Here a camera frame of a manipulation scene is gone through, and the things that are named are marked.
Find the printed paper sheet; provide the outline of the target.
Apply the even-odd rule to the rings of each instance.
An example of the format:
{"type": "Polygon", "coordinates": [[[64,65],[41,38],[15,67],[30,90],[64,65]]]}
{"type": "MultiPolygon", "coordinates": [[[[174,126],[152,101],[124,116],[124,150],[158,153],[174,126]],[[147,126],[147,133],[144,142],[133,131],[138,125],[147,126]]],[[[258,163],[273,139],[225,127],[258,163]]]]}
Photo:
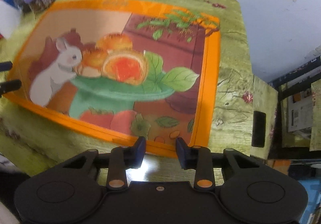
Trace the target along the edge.
{"type": "Polygon", "coordinates": [[[312,127],[313,122],[313,97],[312,90],[291,95],[288,98],[288,131],[295,132],[312,127]]]}

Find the black metal stand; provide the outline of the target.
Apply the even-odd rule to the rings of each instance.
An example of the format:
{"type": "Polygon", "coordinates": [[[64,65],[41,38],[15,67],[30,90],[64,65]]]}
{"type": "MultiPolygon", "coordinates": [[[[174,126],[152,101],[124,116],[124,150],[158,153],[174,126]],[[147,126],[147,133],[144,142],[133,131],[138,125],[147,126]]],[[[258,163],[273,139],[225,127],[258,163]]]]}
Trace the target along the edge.
{"type": "Polygon", "coordinates": [[[320,67],[320,56],[310,60],[309,62],[303,64],[301,67],[296,68],[288,74],[276,78],[275,80],[269,82],[269,85],[277,89],[279,86],[288,83],[300,76],[303,76],[304,74],[307,74],[308,72],[318,67],[320,67]]]}

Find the white paper cup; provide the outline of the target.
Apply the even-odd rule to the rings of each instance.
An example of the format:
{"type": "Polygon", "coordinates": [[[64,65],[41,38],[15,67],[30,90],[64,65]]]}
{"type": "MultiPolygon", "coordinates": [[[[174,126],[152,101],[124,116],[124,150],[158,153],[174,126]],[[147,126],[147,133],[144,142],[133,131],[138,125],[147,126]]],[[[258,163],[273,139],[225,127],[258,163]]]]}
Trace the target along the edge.
{"type": "Polygon", "coordinates": [[[4,38],[9,38],[21,21],[21,12],[0,0],[0,33],[4,38]]]}

